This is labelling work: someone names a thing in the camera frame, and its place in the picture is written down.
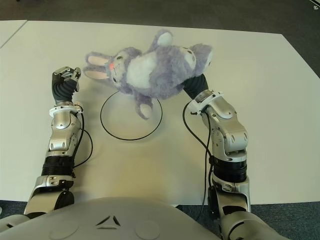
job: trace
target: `gray carpet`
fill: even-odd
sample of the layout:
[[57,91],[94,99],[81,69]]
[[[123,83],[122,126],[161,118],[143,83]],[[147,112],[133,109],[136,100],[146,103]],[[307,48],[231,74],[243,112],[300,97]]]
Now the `gray carpet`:
[[[0,20],[20,19],[278,33],[320,76],[320,9],[308,0],[0,0]],[[25,203],[0,206],[3,218],[22,213]],[[178,208],[193,218],[200,209]],[[253,205],[252,212],[290,239],[320,240],[320,202]],[[199,222],[218,234],[207,207]]]

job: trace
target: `purple plush toy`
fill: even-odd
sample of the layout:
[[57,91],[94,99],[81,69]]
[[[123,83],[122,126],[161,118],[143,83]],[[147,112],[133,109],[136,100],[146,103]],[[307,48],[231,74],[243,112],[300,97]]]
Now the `purple plush toy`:
[[84,74],[134,95],[136,112],[146,120],[152,113],[152,99],[167,99],[180,93],[182,83],[201,75],[213,56],[209,45],[173,46],[172,38],[170,31],[160,30],[143,54],[134,47],[122,49],[115,56],[91,52],[86,56]]

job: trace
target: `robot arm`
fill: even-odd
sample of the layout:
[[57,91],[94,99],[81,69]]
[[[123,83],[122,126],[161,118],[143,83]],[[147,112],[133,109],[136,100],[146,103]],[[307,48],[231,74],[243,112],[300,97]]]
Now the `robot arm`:
[[49,213],[74,203],[70,188],[74,184],[74,159],[79,146],[81,123],[77,118],[82,108],[72,102],[78,89],[80,68],[68,66],[52,74],[52,94],[55,106],[49,111],[52,117],[52,135],[49,140],[41,176],[24,210],[30,218]]
[[212,157],[209,163],[213,171],[209,179],[212,186],[208,189],[208,205],[213,216],[220,218],[222,238],[287,239],[251,213],[246,151],[248,133],[238,121],[235,109],[223,98],[222,92],[208,90],[204,75],[188,79],[184,90],[192,98],[188,105],[190,112],[201,115],[204,124],[210,126]]

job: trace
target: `black cable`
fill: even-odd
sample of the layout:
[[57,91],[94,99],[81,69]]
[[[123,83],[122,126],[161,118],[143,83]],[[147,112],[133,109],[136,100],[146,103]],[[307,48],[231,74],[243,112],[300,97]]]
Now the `black cable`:
[[161,108],[161,118],[160,118],[160,121],[159,121],[158,125],[155,127],[155,129],[154,129],[152,132],[150,132],[150,133],[148,133],[147,135],[144,135],[144,136],[142,136],[142,137],[133,138],[133,139],[122,138],[122,137],[113,135],[111,132],[109,132],[109,131],[106,129],[106,127],[104,126],[104,123],[102,122],[102,110],[104,109],[104,106],[105,106],[105,104],[107,103],[107,101],[108,101],[113,95],[115,95],[115,94],[117,94],[117,93],[118,93],[118,91],[116,91],[114,94],[112,94],[110,97],[108,97],[107,100],[105,100],[105,102],[104,102],[104,104],[102,105],[101,110],[100,110],[100,122],[101,122],[101,125],[102,125],[102,127],[104,128],[104,130],[105,130],[109,135],[111,135],[112,137],[114,137],[114,138],[116,138],[116,139],[119,139],[119,140],[136,141],[136,140],[140,140],[140,139],[144,139],[144,138],[148,137],[148,136],[151,135],[155,130],[157,130],[157,128],[159,127],[159,125],[160,125],[160,123],[161,123],[161,121],[162,121],[162,116],[163,116],[162,106],[161,106],[161,103],[159,102],[158,99],[157,99],[157,101],[158,101],[158,103],[159,103],[159,105],[160,105],[160,108]]
[[92,141],[92,138],[91,138],[90,134],[89,134],[85,129],[83,129],[83,131],[84,131],[84,132],[86,132],[86,134],[88,134],[88,137],[90,138],[90,142],[91,142],[91,151],[90,151],[89,156],[86,158],[86,160],[84,160],[83,162],[81,162],[81,163],[79,163],[79,164],[75,165],[75,166],[73,167],[74,169],[75,169],[76,167],[78,167],[78,166],[80,166],[80,165],[84,164],[86,161],[88,161],[88,160],[91,158],[92,152],[94,151],[94,143],[93,143],[93,141]]
[[188,102],[188,103],[184,106],[184,108],[183,108],[183,112],[182,112],[183,123],[184,123],[186,129],[188,129],[188,131],[192,134],[192,136],[194,136],[195,139],[197,139],[197,140],[201,143],[201,145],[204,146],[206,152],[208,152],[209,156],[211,157],[212,154],[211,154],[211,152],[210,152],[210,150],[209,150],[209,148],[208,148],[209,146],[206,146],[206,145],[204,144],[204,142],[201,141],[201,139],[189,128],[189,126],[188,126],[188,124],[187,124],[187,122],[186,122],[186,116],[185,116],[185,115],[186,115],[186,109],[187,109],[187,106],[189,105],[189,103],[190,103],[190,102]]
[[73,152],[73,154],[72,154],[72,159],[73,159],[73,161],[75,160],[76,153],[77,153],[77,151],[78,151],[80,142],[81,142],[81,140],[82,140],[82,137],[83,137],[84,131],[85,131],[85,118],[84,118],[84,114],[83,114],[83,113],[81,113],[81,120],[82,120],[81,135],[80,135],[80,137],[79,137],[79,141],[78,141],[77,145],[75,146],[74,152]]
[[195,219],[196,221],[199,220],[199,218],[201,216],[201,213],[202,213],[202,211],[204,209],[205,201],[206,201],[206,194],[207,194],[207,157],[208,157],[208,153],[210,152],[209,151],[209,144],[210,144],[210,137],[211,137],[211,124],[210,124],[210,119],[209,119],[208,113],[206,111],[204,113],[205,113],[205,115],[207,117],[207,120],[208,120],[209,134],[208,134],[208,140],[206,142],[205,157],[204,157],[204,194],[203,194],[203,200],[202,200],[202,206],[201,206],[200,212],[199,212],[198,216]]
[[212,172],[212,170],[213,170],[213,167],[214,167],[214,165],[213,164],[210,164],[210,169],[209,169],[209,173],[208,173],[208,181],[209,181],[209,187],[210,187],[210,189],[211,189],[211,187],[212,187],[212,185],[211,185],[211,172]]

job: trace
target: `white table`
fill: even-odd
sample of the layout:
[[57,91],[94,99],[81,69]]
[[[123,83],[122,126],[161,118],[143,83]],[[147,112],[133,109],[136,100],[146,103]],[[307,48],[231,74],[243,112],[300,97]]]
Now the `white table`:
[[[158,29],[28,21],[0,50],[1,199],[27,201],[41,174],[51,134],[52,72],[62,66],[84,67],[90,51],[112,55],[128,46],[145,51]],[[300,55],[280,34],[169,29],[174,44],[204,43],[215,49],[205,75],[210,88],[225,93],[249,133],[251,202],[319,201],[320,81]],[[84,104],[94,152],[76,169],[77,201],[137,196],[169,204],[201,203],[205,153],[182,122],[189,101],[184,92],[161,101],[163,121],[156,132],[124,142],[106,134],[99,119],[102,104],[115,90],[85,76],[80,89],[75,99]],[[187,120],[205,139],[200,117]],[[89,149],[88,141],[84,144]]]
[[0,48],[27,22],[27,20],[0,21]]

